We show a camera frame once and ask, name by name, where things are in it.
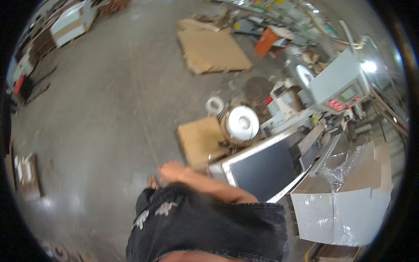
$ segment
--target white tape roll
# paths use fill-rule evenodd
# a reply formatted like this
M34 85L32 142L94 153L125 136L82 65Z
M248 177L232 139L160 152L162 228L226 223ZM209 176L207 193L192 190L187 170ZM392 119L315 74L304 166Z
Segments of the white tape roll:
M208 113L219 114L224 109L224 101L218 96L211 96L205 104Z

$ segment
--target roll of edge banding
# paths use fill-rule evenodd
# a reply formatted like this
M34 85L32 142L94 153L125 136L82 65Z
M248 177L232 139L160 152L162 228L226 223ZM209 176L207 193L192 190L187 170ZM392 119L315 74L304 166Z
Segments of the roll of edge banding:
M225 128L230 138L248 141L259 131L259 118L250 107L238 106L228 114Z
M218 96L211 96L205 104L205 108L208 113L217 115L224 109L224 102Z

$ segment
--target concrete floor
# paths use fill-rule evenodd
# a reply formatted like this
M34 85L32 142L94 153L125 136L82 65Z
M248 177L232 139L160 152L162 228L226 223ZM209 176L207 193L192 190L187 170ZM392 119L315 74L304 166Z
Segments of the concrete floor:
M246 36L235 36L254 64L248 73L193 76L182 59L176 21L215 13L202 1L133 0L99 17L86 35L53 50L37 66L49 90L13 118L21 155L37 152L46 196L17 201L39 239L89 252L98 261L124 261L137 196L156 167L182 161L175 131L206 117L213 93L230 99L247 79L281 75L276 60L259 59ZM233 81L236 88L228 85ZM291 238L289 261L311 246Z

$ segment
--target forearm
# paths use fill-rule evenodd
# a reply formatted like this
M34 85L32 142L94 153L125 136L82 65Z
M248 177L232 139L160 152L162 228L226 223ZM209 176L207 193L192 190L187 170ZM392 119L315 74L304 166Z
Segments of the forearm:
M209 194L219 201L229 203L258 203L256 197L249 192L204 177L189 168L186 168L185 172L179 176L179 181L187 184L196 191Z

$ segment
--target light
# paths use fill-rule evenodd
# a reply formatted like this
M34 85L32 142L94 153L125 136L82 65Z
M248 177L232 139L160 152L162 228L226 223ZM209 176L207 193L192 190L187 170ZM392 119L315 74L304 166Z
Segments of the light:
M372 72L372 73L374 73L377 70L377 66L375 65L375 63L370 62L370 61L365 61L364 63L362 63L361 68L364 71Z

